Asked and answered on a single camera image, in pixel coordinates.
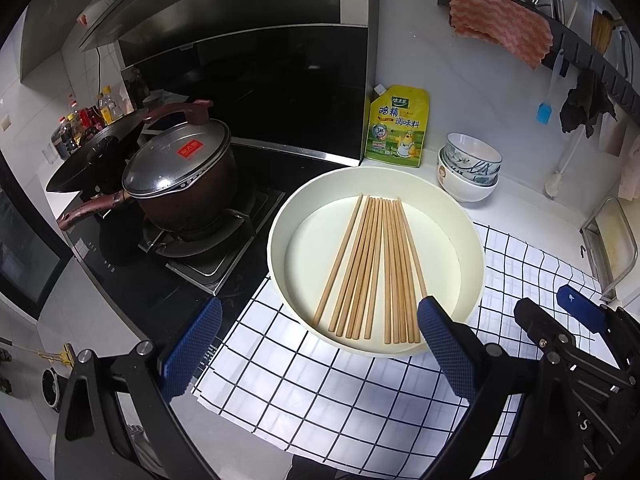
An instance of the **metal screw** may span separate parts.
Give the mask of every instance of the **metal screw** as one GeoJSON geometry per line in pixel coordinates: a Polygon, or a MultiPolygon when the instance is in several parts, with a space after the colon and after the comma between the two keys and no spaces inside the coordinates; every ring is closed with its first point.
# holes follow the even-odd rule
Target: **metal screw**
{"type": "Polygon", "coordinates": [[[546,355],[546,359],[553,365],[557,365],[560,362],[560,356],[556,352],[549,352],[546,355]]]}
{"type": "Polygon", "coordinates": [[[91,359],[91,350],[82,350],[78,354],[78,361],[80,361],[81,363],[85,363],[89,359],[91,359]]]}
{"type": "Polygon", "coordinates": [[[154,349],[154,344],[151,341],[141,341],[136,345],[136,352],[138,355],[147,355],[154,349]]]}
{"type": "Polygon", "coordinates": [[[496,343],[488,343],[484,349],[491,357],[500,357],[502,355],[502,348],[496,343]]]}

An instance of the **wooden chopstick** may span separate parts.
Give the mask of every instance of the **wooden chopstick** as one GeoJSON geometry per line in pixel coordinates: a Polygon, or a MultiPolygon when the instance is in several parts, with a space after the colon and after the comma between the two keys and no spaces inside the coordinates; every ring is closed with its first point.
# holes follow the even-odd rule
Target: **wooden chopstick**
{"type": "Polygon", "coordinates": [[[400,205],[400,212],[402,213],[402,220],[404,221],[406,237],[409,240],[409,247],[411,248],[411,255],[414,258],[415,272],[418,274],[418,282],[420,283],[420,293],[422,294],[421,299],[423,299],[427,297],[427,286],[424,284],[424,276],[422,275],[422,267],[420,266],[418,251],[415,250],[414,237],[411,234],[411,228],[409,227],[409,222],[406,219],[406,214],[404,212],[404,207],[402,206],[402,201],[398,200],[398,202],[400,205]]]}
{"type": "Polygon", "coordinates": [[[342,243],[340,244],[340,248],[338,249],[338,254],[335,256],[334,266],[331,269],[331,273],[329,274],[329,278],[326,280],[326,285],[324,286],[324,291],[322,292],[322,298],[320,298],[320,303],[318,303],[318,308],[316,309],[316,314],[311,321],[311,326],[317,326],[320,322],[320,318],[324,313],[324,308],[326,306],[326,302],[329,299],[329,294],[331,293],[331,289],[334,286],[335,277],[338,274],[338,269],[340,268],[340,264],[342,263],[342,258],[344,256],[344,251],[347,248],[347,243],[349,242],[349,238],[351,238],[351,232],[353,231],[353,225],[356,223],[356,217],[358,216],[358,211],[360,210],[360,203],[362,202],[362,193],[358,195],[358,199],[356,200],[356,205],[353,208],[353,213],[351,213],[351,219],[349,220],[349,224],[347,225],[347,229],[344,232],[344,236],[342,237],[342,243]]]}
{"type": "Polygon", "coordinates": [[[391,344],[391,275],[389,251],[389,222],[386,214],[386,200],[382,201],[382,228],[385,243],[385,345],[391,344]]]}
{"type": "Polygon", "coordinates": [[[340,312],[340,320],[338,322],[338,327],[335,330],[335,335],[337,335],[338,337],[342,337],[342,334],[344,334],[344,326],[347,323],[347,318],[353,316],[353,314],[350,314],[350,311],[353,309],[353,305],[352,305],[353,292],[354,292],[354,287],[356,285],[356,279],[360,275],[360,270],[364,269],[364,265],[366,264],[365,243],[367,243],[367,239],[369,238],[369,235],[370,235],[372,220],[373,220],[373,199],[369,197],[369,207],[367,208],[367,215],[365,217],[364,228],[362,231],[362,235],[360,236],[360,240],[358,240],[358,247],[356,248],[354,267],[353,269],[351,269],[351,273],[349,276],[349,284],[347,286],[346,294],[344,296],[344,304],[342,306],[342,311],[340,312]]]}
{"type": "Polygon", "coordinates": [[[353,264],[356,259],[356,255],[358,253],[358,247],[360,246],[360,241],[362,240],[362,232],[364,231],[364,226],[366,224],[367,212],[369,211],[369,206],[371,204],[371,197],[367,196],[367,199],[364,203],[364,210],[362,211],[362,215],[360,216],[360,224],[358,225],[358,231],[356,232],[355,240],[353,241],[353,247],[351,248],[351,254],[349,256],[349,262],[347,263],[347,270],[344,274],[344,278],[342,279],[342,286],[340,287],[340,293],[338,294],[338,300],[335,302],[334,314],[331,317],[331,321],[329,323],[329,332],[335,332],[336,325],[338,323],[338,318],[343,310],[344,296],[347,291],[348,283],[351,280],[351,275],[355,275],[357,273],[357,268],[353,270],[353,264]]]}
{"type": "Polygon", "coordinates": [[[389,204],[389,215],[391,216],[391,232],[393,233],[393,247],[394,247],[394,261],[396,264],[396,287],[398,289],[398,323],[399,323],[399,332],[400,332],[400,342],[407,342],[407,326],[406,326],[406,289],[404,288],[404,283],[402,282],[402,261],[403,257],[401,254],[400,248],[400,240],[399,240],[399,224],[398,224],[398,215],[396,213],[396,208],[394,206],[393,201],[389,204]]]}
{"type": "Polygon", "coordinates": [[[394,238],[394,225],[391,218],[390,200],[385,200],[386,206],[386,222],[389,228],[389,267],[390,267],[390,284],[391,284],[391,311],[393,314],[393,342],[400,342],[400,309],[398,306],[398,280],[396,271],[396,244],[394,238]]]}
{"type": "Polygon", "coordinates": [[[407,329],[411,328],[413,335],[413,342],[420,342],[420,329],[418,328],[417,309],[418,304],[415,302],[415,285],[414,285],[414,270],[411,265],[411,257],[409,256],[409,247],[407,243],[407,229],[404,222],[400,220],[402,213],[400,212],[401,202],[398,199],[396,202],[396,213],[398,214],[398,222],[400,224],[400,240],[402,244],[402,255],[404,256],[404,268],[406,272],[404,274],[406,290],[409,292],[409,297],[406,303],[406,325],[407,329]]]}
{"type": "Polygon", "coordinates": [[[380,199],[373,199],[373,213],[370,225],[367,231],[367,238],[365,240],[365,246],[362,253],[362,261],[358,271],[358,282],[356,285],[356,293],[353,295],[353,306],[351,307],[351,317],[349,318],[349,324],[347,325],[346,337],[359,339],[360,331],[362,330],[362,317],[364,315],[364,306],[367,303],[367,293],[369,291],[369,277],[371,274],[371,263],[373,261],[373,246],[375,244],[374,231],[378,225],[378,201],[380,199]]]}
{"type": "Polygon", "coordinates": [[[371,329],[373,327],[373,311],[376,307],[376,300],[378,296],[378,273],[380,271],[380,244],[381,243],[382,243],[382,199],[380,198],[378,199],[378,224],[376,225],[376,245],[373,252],[373,271],[372,271],[373,275],[371,277],[371,290],[369,293],[369,306],[367,307],[367,323],[364,328],[364,339],[371,339],[371,329]]]}

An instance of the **pot handle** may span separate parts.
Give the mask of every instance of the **pot handle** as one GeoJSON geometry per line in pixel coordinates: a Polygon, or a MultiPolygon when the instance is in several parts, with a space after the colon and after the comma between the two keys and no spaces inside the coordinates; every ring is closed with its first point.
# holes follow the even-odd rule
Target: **pot handle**
{"type": "Polygon", "coordinates": [[[151,110],[143,121],[151,124],[169,114],[184,112],[184,117],[189,124],[207,124],[209,122],[207,109],[212,106],[213,101],[209,99],[196,99],[193,103],[170,103],[151,110]]]}
{"type": "Polygon", "coordinates": [[[113,209],[117,205],[124,204],[127,200],[131,199],[131,195],[121,189],[120,191],[93,198],[81,206],[73,209],[68,213],[63,213],[58,217],[56,221],[61,231],[66,231],[73,225],[76,225],[84,218],[91,216],[99,211],[107,211],[113,209]]]}

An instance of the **blue textured pad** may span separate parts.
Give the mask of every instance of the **blue textured pad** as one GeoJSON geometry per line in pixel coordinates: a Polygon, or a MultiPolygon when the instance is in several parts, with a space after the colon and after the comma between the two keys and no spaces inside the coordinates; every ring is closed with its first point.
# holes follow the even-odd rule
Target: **blue textured pad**
{"type": "Polygon", "coordinates": [[[222,324],[222,304],[211,298],[162,364],[164,400],[181,396],[222,324]]]}
{"type": "Polygon", "coordinates": [[[604,312],[569,285],[563,285],[556,292],[558,305],[575,317],[591,333],[603,333],[607,330],[604,312]]]}
{"type": "Polygon", "coordinates": [[[478,394],[476,367],[451,332],[452,321],[449,319],[447,324],[443,316],[447,314],[432,297],[424,298],[418,304],[418,327],[422,336],[453,392],[471,403],[478,394]]]}

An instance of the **stacked bowls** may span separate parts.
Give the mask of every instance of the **stacked bowls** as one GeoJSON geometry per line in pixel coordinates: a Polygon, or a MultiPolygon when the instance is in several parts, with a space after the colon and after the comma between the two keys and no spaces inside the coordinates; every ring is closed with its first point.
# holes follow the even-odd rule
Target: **stacked bowls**
{"type": "Polygon", "coordinates": [[[440,185],[459,202],[478,202],[498,184],[502,156],[482,140],[449,134],[438,153],[436,176],[440,185]]]}

